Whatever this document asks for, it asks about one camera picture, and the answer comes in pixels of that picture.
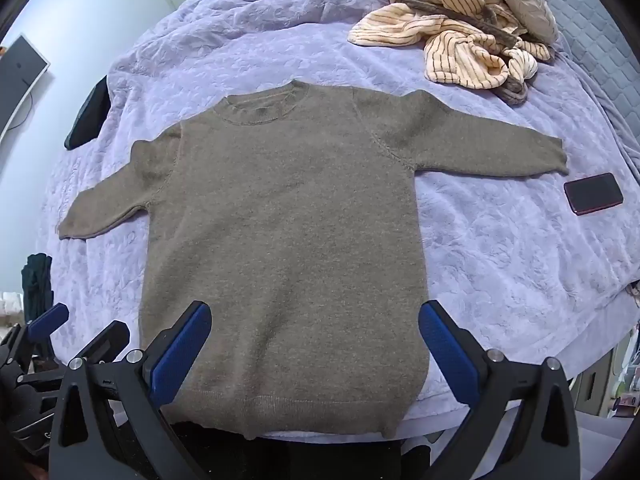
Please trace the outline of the olive brown knit sweater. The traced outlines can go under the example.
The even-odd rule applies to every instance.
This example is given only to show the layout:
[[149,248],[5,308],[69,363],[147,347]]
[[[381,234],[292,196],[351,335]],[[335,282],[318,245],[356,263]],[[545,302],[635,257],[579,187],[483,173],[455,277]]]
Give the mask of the olive brown knit sweater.
[[566,171],[562,143],[406,96],[292,81],[229,96],[138,141],[58,226],[88,240],[150,217],[140,332],[195,300],[213,329],[173,420],[393,437],[427,374],[419,171]]

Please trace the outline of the dark green hanging cloth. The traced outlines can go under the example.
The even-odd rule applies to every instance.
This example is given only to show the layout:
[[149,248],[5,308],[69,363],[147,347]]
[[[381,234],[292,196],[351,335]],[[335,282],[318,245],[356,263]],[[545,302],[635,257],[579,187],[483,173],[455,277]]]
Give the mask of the dark green hanging cloth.
[[43,252],[27,257],[21,272],[26,322],[35,321],[53,306],[51,266],[52,258]]

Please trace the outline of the lavender plush bed blanket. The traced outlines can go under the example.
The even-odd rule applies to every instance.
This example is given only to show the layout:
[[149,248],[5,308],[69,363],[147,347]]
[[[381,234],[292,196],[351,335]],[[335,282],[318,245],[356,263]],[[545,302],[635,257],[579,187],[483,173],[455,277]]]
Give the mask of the lavender plush bed blanket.
[[[626,304],[639,276],[639,171],[629,168],[600,107],[579,92],[556,60],[534,80],[528,101],[510,108],[489,93],[431,84],[417,48],[363,48],[347,35],[383,0],[188,0],[148,30],[107,75],[112,107],[96,140],[63,154],[51,176],[40,218],[40,247],[53,259],[55,296],[70,322],[54,338],[70,359],[105,324],[140,332],[150,217],[139,211],[109,231],[74,240],[58,234],[77,196],[111,177],[138,141],[202,114],[229,96],[280,88],[292,81],[355,87],[406,96],[424,91],[453,110],[535,130],[561,141],[566,171],[492,178],[419,171],[414,192],[427,299],[483,344],[513,359],[558,356],[578,373],[615,338],[599,316]],[[610,172],[621,205],[576,216],[564,183]],[[427,369],[424,385],[395,436],[414,418],[456,408],[442,376]]]

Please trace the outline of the black pillow at bedside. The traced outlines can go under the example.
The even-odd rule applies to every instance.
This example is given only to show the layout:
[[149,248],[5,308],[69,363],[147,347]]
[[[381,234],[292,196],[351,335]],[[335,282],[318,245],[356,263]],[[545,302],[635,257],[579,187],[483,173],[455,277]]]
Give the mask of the black pillow at bedside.
[[92,88],[82,104],[73,127],[66,136],[64,148],[71,151],[94,140],[99,135],[110,108],[110,94],[106,77],[103,77]]

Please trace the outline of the black smartphone red case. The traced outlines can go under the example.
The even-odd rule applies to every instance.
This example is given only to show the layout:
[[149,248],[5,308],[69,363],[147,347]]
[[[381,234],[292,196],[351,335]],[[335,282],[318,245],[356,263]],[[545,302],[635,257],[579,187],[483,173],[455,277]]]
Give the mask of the black smartphone red case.
[[576,216],[592,214],[624,202],[620,186],[610,172],[567,181],[564,183],[564,192]]

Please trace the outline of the cream striped garment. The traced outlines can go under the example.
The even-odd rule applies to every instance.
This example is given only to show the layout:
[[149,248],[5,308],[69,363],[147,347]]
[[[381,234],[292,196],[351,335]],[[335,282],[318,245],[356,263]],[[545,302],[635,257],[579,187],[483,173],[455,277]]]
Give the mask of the cream striped garment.
[[504,0],[390,0],[349,32],[363,47],[422,44],[424,76],[439,84],[490,90],[512,106],[526,100],[539,63],[553,61],[544,44]]

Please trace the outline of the grey quilted mattress cover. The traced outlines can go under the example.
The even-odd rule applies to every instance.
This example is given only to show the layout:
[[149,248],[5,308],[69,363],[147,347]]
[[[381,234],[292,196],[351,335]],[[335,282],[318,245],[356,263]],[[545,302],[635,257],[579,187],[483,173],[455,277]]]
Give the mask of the grey quilted mattress cover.
[[600,0],[547,0],[559,29],[553,69],[600,107],[623,158],[639,171],[639,62]]

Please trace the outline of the wall mounted monitor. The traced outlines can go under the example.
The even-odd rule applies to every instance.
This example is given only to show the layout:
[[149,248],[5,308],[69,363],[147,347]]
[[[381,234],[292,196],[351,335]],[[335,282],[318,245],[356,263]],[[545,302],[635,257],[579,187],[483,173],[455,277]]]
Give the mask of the wall mounted monitor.
[[18,109],[32,94],[50,62],[23,35],[4,52],[0,62],[1,135],[14,121]]

